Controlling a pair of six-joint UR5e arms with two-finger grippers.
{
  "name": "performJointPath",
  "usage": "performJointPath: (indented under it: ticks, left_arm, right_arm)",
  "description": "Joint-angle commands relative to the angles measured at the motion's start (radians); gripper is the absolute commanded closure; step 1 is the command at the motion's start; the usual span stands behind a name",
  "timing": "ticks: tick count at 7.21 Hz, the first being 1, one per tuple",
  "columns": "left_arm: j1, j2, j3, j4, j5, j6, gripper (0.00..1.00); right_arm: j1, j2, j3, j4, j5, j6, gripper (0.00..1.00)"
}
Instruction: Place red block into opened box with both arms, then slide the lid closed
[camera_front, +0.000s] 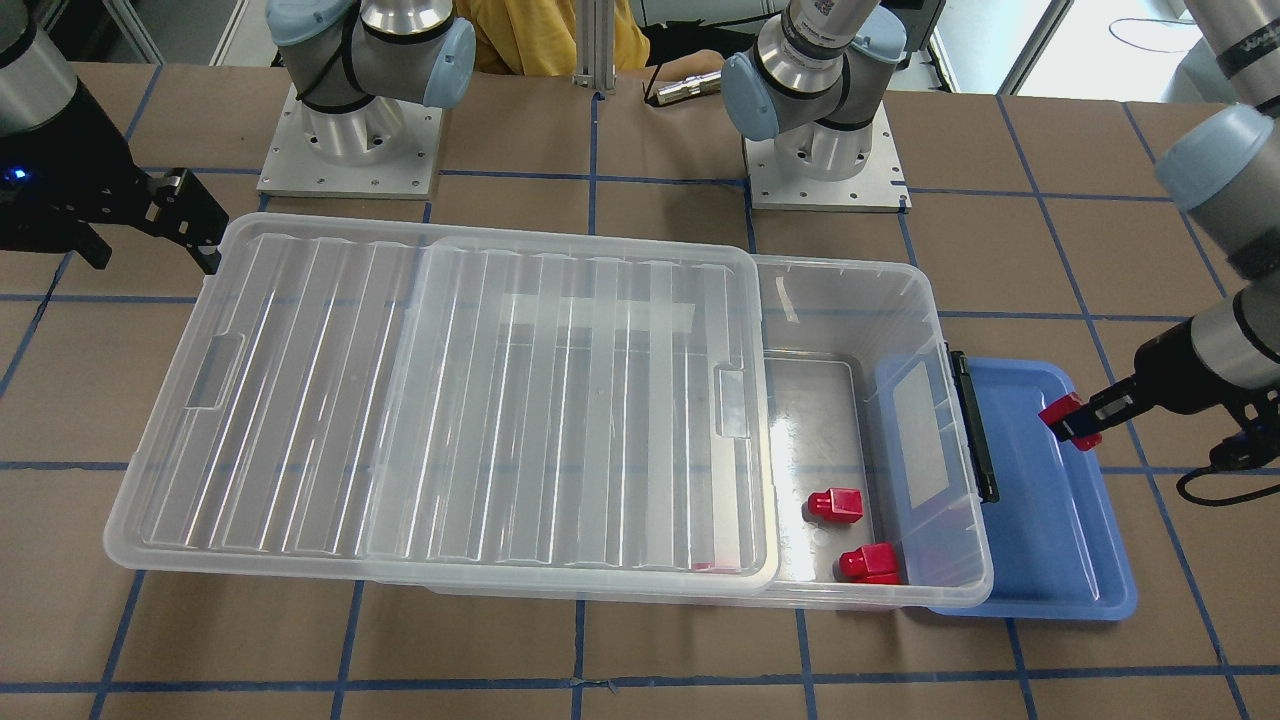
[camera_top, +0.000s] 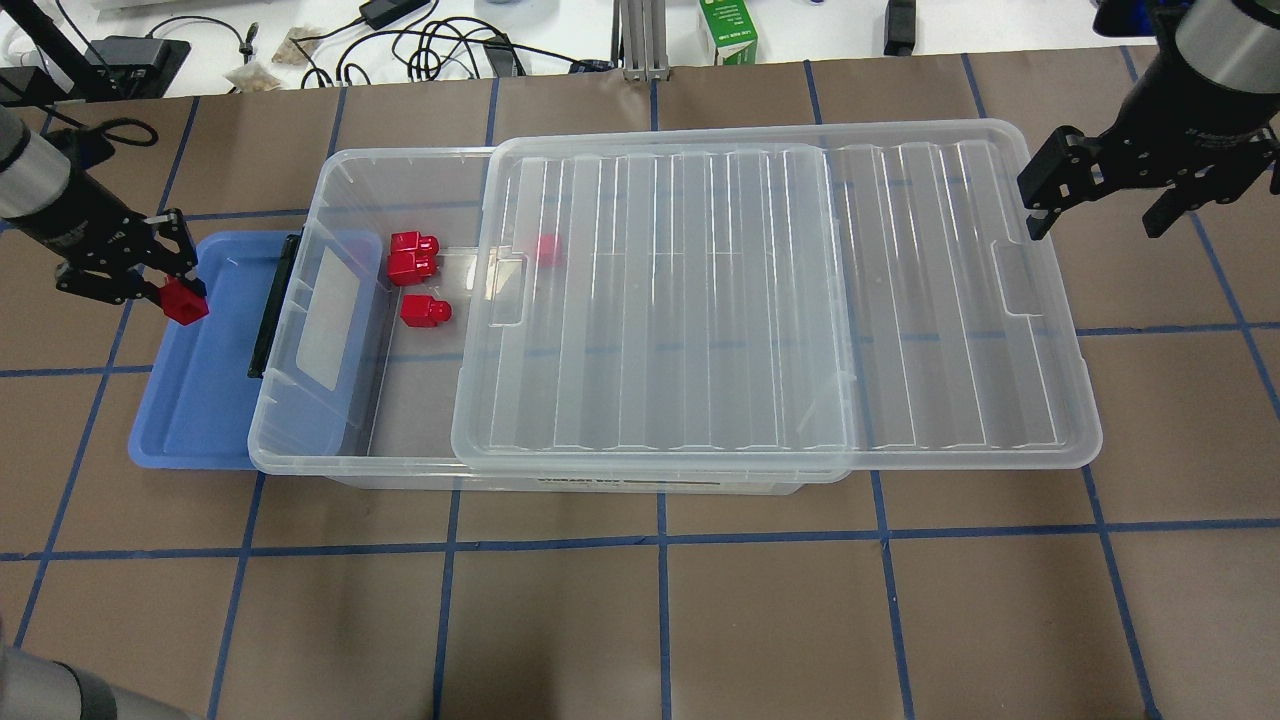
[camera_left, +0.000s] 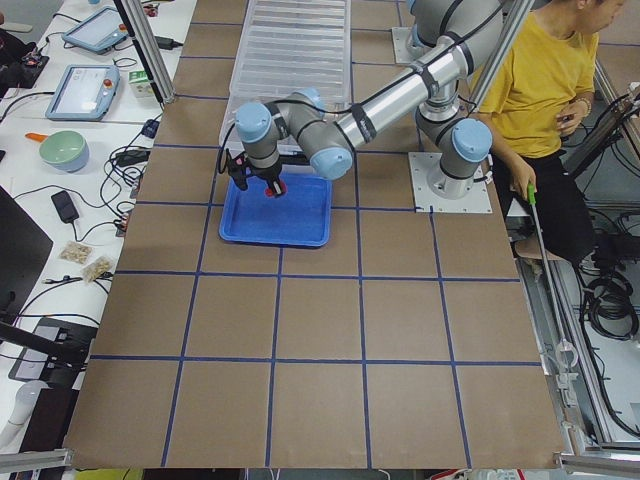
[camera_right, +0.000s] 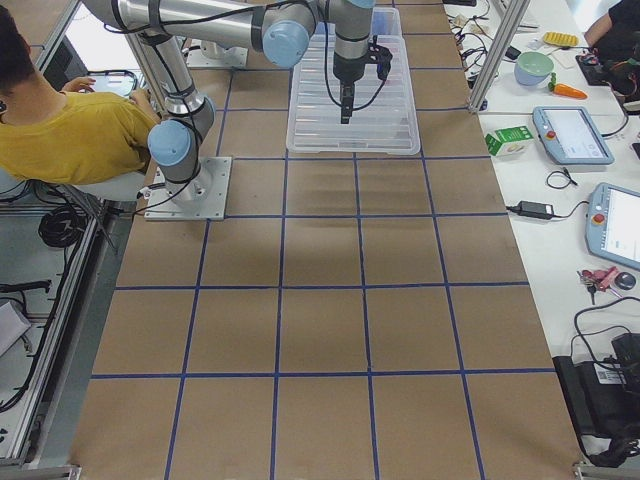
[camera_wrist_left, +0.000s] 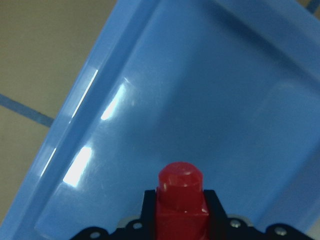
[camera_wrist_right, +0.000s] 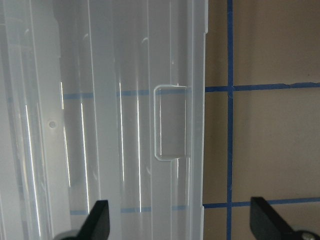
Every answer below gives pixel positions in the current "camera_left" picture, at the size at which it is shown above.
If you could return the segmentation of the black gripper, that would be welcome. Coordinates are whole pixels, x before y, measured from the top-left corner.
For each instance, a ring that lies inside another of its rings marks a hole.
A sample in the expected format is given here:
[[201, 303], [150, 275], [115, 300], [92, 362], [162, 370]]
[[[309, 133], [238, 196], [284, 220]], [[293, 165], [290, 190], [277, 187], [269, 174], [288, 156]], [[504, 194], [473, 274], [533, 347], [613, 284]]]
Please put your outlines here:
[[250, 177], [258, 177], [267, 185], [265, 188], [267, 197], [285, 194], [285, 184], [280, 179], [281, 162], [279, 160], [271, 166], [258, 167], [249, 161], [244, 152], [232, 156], [230, 151], [226, 150], [225, 167], [235, 186], [241, 191], [248, 190], [248, 179]]

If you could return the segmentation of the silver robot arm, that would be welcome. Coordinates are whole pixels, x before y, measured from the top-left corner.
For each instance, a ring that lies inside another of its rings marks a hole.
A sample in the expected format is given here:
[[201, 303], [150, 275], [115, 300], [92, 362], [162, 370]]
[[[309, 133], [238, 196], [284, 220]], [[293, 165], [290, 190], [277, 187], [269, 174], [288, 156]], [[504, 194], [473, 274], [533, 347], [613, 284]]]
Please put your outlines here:
[[412, 1], [416, 48], [424, 54], [389, 84], [361, 103], [327, 120], [319, 93], [301, 89], [268, 103], [249, 102], [235, 115], [242, 153], [218, 155], [220, 172], [242, 191], [247, 180], [265, 182], [272, 197], [285, 194], [278, 143], [293, 138], [321, 177], [336, 180], [352, 167], [359, 146], [409, 112], [419, 129], [441, 151], [435, 191], [451, 197], [459, 182], [469, 184], [492, 146], [492, 133], [481, 121], [461, 112], [458, 83], [482, 66], [502, 30], [498, 1]]

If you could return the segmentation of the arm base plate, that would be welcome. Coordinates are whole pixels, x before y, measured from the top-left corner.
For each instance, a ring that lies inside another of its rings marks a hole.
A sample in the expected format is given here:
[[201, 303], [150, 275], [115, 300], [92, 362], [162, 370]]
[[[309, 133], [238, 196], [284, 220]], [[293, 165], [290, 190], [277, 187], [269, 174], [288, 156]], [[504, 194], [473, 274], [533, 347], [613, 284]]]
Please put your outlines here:
[[440, 153], [408, 154], [414, 208], [418, 213], [492, 214], [488, 185], [480, 164], [474, 175], [454, 179], [440, 169]]
[[393, 27], [391, 29], [395, 63], [409, 65], [424, 60], [437, 44], [438, 36], [431, 36], [425, 43], [419, 37], [415, 27]]

